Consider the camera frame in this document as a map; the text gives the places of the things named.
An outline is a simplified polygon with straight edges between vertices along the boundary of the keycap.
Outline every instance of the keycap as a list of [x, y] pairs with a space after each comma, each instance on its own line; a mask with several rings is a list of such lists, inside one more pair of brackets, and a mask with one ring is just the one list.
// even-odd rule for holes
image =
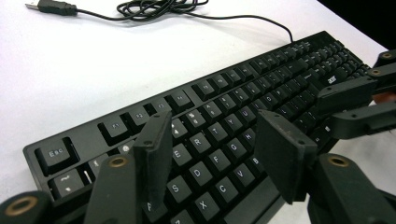
[[224, 130], [230, 136], [235, 136], [244, 127], [242, 122], [236, 117], [235, 114], [231, 114], [227, 116], [220, 123], [221, 126], [224, 128]]
[[171, 200], [174, 203], [182, 203], [192, 195], [192, 191], [181, 175], [169, 181], [166, 187], [171, 193]]
[[186, 92], [182, 90], [172, 93], [171, 95], [167, 96], [166, 99], [177, 114], [194, 106]]
[[227, 132], [225, 132], [218, 122], [205, 129], [205, 135], [213, 147], [220, 146], [228, 139]]
[[149, 113], [143, 106], [138, 106], [130, 109], [124, 117], [132, 128], [133, 133], [138, 133], [143, 126], [149, 121]]
[[94, 178], [96, 178], [98, 176], [98, 174], [99, 174], [99, 170], [100, 170], [102, 161], [104, 161], [107, 158], [108, 158], [107, 154], [103, 154], [103, 155], [101, 155], [99, 157], [96, 157], [95, 159], [90, 160], [88, 162], [88, 165], [91, 168], [91, 171], [92, 171], [92, 174], [93, 174]]
[[189, 151], [184, 147], [183, 144], [178, 144], [173, 147], [173, 161], [175, 165], [181, 169], [192, 161], [192, 157]]
[[148, 110], [151, 112], [150, 115], [153, 115], [164, 111], [171, 111], [172, 107], [166, 102], [164, 98], [158, 98], [148, 104]]
[[223, 77], [223, 75], [217, 75], [215, 77], [212, 77], [208, 80], [208, 82], [215, 89], [216, 93], [225, 92], [231, 87], [228, 84], [227, 80]]
[[239, 192], [244, 192], [247, 190], [247, 187], [249, 187], [255, 179], [253, 173], [249, 171], [244, 163], [233, 170], [233, 172], [230, 174], [230, 178]]
[[197, 109], [192, 110], [181, 118], [190, 133], [196, 133], [207, 126], [206, 120]]
[[231, 212], [225, 215], [223, 221], [226, 224], [254, 223], [277, 197], [278, 191], [275, 185], [270, 178], [266, 178]]
[[188, 131], [186, 127], [184, 127], [183, 123], [180, 121], [180, 119], [174, 119], [172, 120], [172, 135], [174, 138], [174, 144], [178, 143], [188, 135]]
[[264, 175], [264, 166], [259, 160], [257, 160], [256, 156], [250, 156], [246, 161], [246, 166], [251, 173], [256, 176], [256, 178]]
[[187, 142], [187, 147], [190, 153], [195, 157], [199, 158], [204, 156], [212, 146], [206, 137], [202, 133], [197, 133], [189, 139]]
[[187, 210], [181, 211], [175, 217], [172, 217], [171, 224], [190, 224], [194, 223]]
[[151, 223], [161, 221], [168, 212], [168, 208], [164, 203], [162, 203], [157, 209], [153, 209], [151, 207], [151, 203], [143, 202], [142, 207], [145, 218]]
[[200, 223], [208, 222], [220, 210], [215, 200], [213, 200], [212, 196], [210, 196], [208, 192], [195, 200], [193, 209], [197, 219], [200, 220]]
[[215, 185], [212, 192], [221, 207], [226, 207], [238, 195], [238, 190], [227, 176]]
[[46, 175], [54, 174], [67, 167], [67, 165], [73, 164], [72, 156], [63, 139], [40, 147], [37, 150], [37, 157]]
[[248, 152], [237, 138], [225, 144], [223, 151], [233, 164], [241, 161]]
[[210, 172], [215, 176], [220, 176], [224, 174], [227, 169], [231, 166], [230, 161], [221, 151], [218, 149], [207, 156], [206, 164]]
[[114, 146], [130, 136], [128, 128], [120, 116], [109, 117], [103, 120], [98, 127], [109, 146]]
[[189, 177], [192, 186], [198, 190], [205, 186], [212, 179], [212, 174], [202, 161], [199, 161], [189, 169]]
[[62, 198], [84, 187], [81, 177], [76, 169], [58, 175], [49, 183], [55, 198]]
[[223, 116], [223, 113], [213, 101], [201, 106], [199, 111], [209, 124], [214, 123]]
[[206, 101], [216, 95], [215, 89], [213, 89], [213, 87], [209, 84], [209, 82], [207, 82], [207, 80], [193, 85], [192, 88], [195, 90], [195, 92], [198, 94], [202, 101]]
[[228, 115], [236, 109], [236, 103], [231, 99], [229, 94], [220, 96], [215, 100], [215, 103], [224, 115]]

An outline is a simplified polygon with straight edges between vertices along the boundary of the black keyboard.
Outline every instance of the black keyboard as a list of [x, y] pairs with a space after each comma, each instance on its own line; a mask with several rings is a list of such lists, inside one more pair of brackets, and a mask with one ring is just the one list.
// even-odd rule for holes
[[151, 115], [172, 110], [173, 168], [163, 204], [155, 210], [142, 204], [144, 222], [266, 222], [284, 202], [254, 156], [258, 109], [284, 116], [318, 150], [330, 150], [336, 140], [322, 125], [316, 96], [368, 69], [341, 42], [320, 32], [57, 133], [23, 152], [38, 188], [64, 207], [67, 218], [58, 223], [81, 223], [101, 161], [127, 153]]

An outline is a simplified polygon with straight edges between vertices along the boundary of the white surface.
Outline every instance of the white surface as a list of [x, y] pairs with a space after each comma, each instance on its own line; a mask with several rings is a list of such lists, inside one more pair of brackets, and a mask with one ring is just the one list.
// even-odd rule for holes
[[[70, 0], [116, 16], [116, 0]], [[289, 27], [298, 40], [322, 30], [373, 65], [385, 49], [315, 0], [216, 0], [196, 13], [253, 14]], [[5, 0], [0, 7], [0, 202], [36, 189], [22, 149], [153, 94], [289, 43], [264, 21], [204, 21], [168, 15], [149, 23], [62, 17]], [[396, 194], [395, 136], [341, 142], [381, 189]], [[304, 203], [284, 206], [271, 223], [309, 223]]]

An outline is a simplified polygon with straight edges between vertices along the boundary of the usb cable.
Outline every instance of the usb cable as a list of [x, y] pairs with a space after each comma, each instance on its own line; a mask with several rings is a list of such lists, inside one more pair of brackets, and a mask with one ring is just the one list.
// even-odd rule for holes
[[30, 3], [26, 3], [25, 5], [30, 9], [39, 10], [40, 12], [45, 13], [52, 13], [62, 16], [77, 16], [77, 14], [80, 12], [108, 21], [152, 21], [166, 13], [174, 13], [178, 15], [187, 14], [201, 19], [217, 21], [241, 18], [259, 19], [262, 21], [271, 22], [272, 24], [286, 30], [289, 34], [290, 42], [293, 43], [291, 31], [286, 26], [264, 17], [255, 15], [209, 17], [191, 13], [197, 7], [203, 6], [208, 2], [209, 0], [203, 0], [202, 2], [199, 2], [199, 0], [131, 0], [130, 2], [122, 3], [117, 6], [117, 11], [123, 15], [123, 17], [117, 18], [107, 17], [87, 10], [78, 9], [75, 5], [54, 0], [31, 0]]
[[32, 0], [25, 4], [30, 9], [39, 10], [40, 12], [58, 14], [62, 16], [76, 16], [78, 9], [75, 5], [66, 2], [57, 2], [52, 0]]

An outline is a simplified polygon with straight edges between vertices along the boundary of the usb plug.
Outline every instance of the usb plug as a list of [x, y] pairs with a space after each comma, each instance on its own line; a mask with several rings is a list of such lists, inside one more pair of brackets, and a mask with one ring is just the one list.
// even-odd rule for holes
[[30, 9], [39, 10], [40, 12], [58, 14], [62, 16], [76, 16], [77, 7], [66, 2], [53, 0], [31, 0], [25, 4]]

